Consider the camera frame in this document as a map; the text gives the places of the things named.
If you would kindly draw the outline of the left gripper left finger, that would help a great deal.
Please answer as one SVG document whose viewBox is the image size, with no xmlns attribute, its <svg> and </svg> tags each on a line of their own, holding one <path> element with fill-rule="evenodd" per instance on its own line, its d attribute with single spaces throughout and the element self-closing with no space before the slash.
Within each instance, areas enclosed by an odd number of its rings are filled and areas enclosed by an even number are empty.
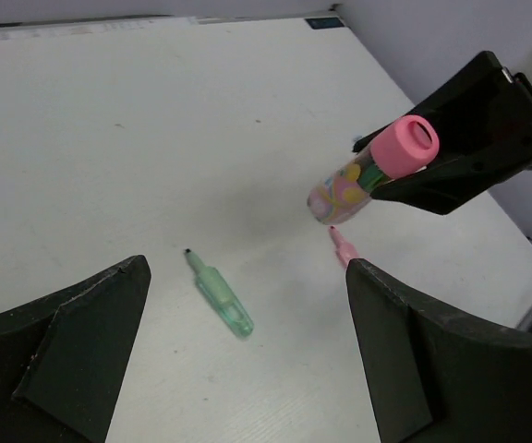
<svg viewBox="0 0 532 443">
<path fill-rule="evenodd" d="M 150 287 L 143 255 L 0 313 L 0 442 L 104 442 Z"/>
</svg>

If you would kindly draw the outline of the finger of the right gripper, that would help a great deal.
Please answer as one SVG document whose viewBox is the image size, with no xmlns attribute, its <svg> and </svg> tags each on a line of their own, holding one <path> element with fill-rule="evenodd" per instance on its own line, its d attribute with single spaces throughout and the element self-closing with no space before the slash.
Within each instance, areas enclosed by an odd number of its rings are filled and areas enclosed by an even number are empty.
<svg viewBox="0 0 532 443">
<path fill-rule="evenodd" d="M 396 122 L 356 141 L 353 153 L 387 148 L 383 160 L 457 158 L 518 136 L 524 124 L 532 124 L 531 80 L 482 51 Z"/>
<path fill-rule="evenodd" d="M 378 187 L 372 198 L 446 215 L 489 188 L 532 167 L 532 138 L 494 143 Z"/>
</svg>

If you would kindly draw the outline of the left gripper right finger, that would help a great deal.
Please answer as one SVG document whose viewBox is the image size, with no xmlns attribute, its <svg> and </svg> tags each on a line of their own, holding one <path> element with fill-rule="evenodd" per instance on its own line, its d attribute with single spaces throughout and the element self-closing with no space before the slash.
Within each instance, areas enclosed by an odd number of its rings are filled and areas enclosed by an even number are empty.
<svg viewBox="0 0 532 443">
<path fill-rule="evenodd" d="M 384 442 L 532 442 L 532 332 L 448 305 L 364 259 L 350 310 Z"/>
</svg>

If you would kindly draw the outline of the pink capped crayon tube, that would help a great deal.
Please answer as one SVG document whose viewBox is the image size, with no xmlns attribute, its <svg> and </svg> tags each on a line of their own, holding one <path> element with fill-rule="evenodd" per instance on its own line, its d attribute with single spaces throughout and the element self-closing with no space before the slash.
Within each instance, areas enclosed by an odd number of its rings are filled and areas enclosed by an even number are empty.
<svg viewBox="0 0 532 443">
<path fill-rule="evenodd" d="M 367 142 L 349 163 L 314 186 L 308 208 L 318 222 L 345 222 L 371 199 L 377 187 L 426 168 L 437 156 L 440 140 L 430 122 L 405 115 Z"/>
</svg>

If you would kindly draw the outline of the pink translucent highlighter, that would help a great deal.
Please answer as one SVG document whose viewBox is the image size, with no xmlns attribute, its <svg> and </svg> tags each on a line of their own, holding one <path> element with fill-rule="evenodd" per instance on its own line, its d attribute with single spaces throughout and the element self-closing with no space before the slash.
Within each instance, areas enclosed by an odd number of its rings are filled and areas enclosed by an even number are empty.
<svg viewBox="0 0 532 443">
<path fill-rule="evenodd" d="M 348 267 L 351 260 L 360 258 L 356 248 L 344 238 L 335 226 L 330 226 L 328 232 L 335 247 L 335 254 L 344 269 Z"/>
</svg>

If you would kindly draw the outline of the mint green highlighter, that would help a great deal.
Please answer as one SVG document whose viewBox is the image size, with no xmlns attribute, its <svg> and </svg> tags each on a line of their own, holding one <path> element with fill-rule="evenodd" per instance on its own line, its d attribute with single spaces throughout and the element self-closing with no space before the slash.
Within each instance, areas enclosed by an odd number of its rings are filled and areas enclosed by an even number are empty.
<svg viewBox="0 0 532 443">
<path fill-rule="evenodd" d="M 236 337 L 249 337 L 254 330 L 254 322 L 219 270 L 206 265 L 189 248 L 184 251 L 184 256 L 194 274 L 195 285 L 211 308 Z"/>
</svg>

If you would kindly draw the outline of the right blue table label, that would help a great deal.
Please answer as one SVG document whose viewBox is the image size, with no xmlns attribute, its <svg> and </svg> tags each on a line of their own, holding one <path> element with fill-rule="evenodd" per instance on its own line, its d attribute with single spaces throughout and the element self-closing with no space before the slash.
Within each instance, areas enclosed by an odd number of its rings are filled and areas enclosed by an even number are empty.
<svg viewBox="0 0 532 443">
<path fill-rule="evenodd" d="M 338 29 L 345 26 L 338 17 L 306 18 L 305 21 L 314 30 Z"/>
</svg>

